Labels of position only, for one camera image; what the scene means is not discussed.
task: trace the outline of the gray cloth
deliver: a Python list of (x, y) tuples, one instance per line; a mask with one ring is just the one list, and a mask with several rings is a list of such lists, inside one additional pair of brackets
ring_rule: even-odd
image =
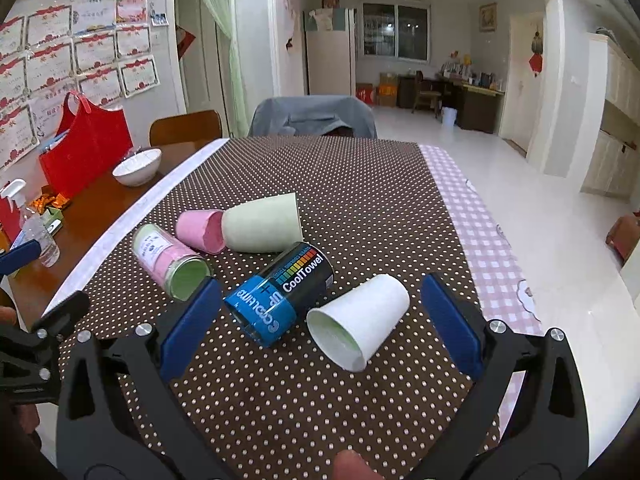
[(351, 128), (354, 137), (378, 138), (370, 108), (359, 99), (346, 95), (265, 99), (255, 109), (249, 136), (321, 136), (340, 126)]

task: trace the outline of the red tote bag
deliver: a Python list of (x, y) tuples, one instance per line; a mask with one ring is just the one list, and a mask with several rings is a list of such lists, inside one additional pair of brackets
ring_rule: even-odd
[[(75, 115), (68, 104), (71, 94), (80, 101)], [(74, 91), (66, 94), (57, 134), (66, 130), (55, 148), (40, 155), (47, 181), (66, 198), (114, 168), (133, 146), (122, 110), (103, 110)]]

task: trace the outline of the clear plastic bottle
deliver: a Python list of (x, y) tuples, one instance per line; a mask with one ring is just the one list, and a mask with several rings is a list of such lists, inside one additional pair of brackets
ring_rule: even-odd
[(13, 209), (14, 203), (20, 210), (20, 227), (24, 232), (25, 241), (37, 240), (40, 244), (40, 261), (45, 267), (52, 266), (60, 257), (60, 248), (51, 235), (47, 232), (38, 212), (27, 205), (22, 190), (25, 181), (16, 178), (10, 184), (2, 188), (0, 196), (9, 200)]

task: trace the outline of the hand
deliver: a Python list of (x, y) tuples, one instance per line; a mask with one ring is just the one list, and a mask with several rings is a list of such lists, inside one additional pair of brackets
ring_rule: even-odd
[(331, 480), (385, 480), (367, 465), (353, 449), (341, 451), (334, 459)]
[[(0, 323), (12, 326), (17, 325), (18, 315), (16, 311), (8, 306), (0, 306)], [(20, 420), (20, 426), (26, 434), (33, 433), (40, 425), (40, 417), (34, 404), (16, 406), (15, 415)]]

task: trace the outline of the white bowl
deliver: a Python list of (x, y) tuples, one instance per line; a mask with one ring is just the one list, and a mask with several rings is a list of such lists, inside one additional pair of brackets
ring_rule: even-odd
[(158, 148), (137, 153), (118, 164), (112, 175), (124, 186), (142, 186), (142, 184), (149, 182), (158, 171), (161, 157), (162, 151)]

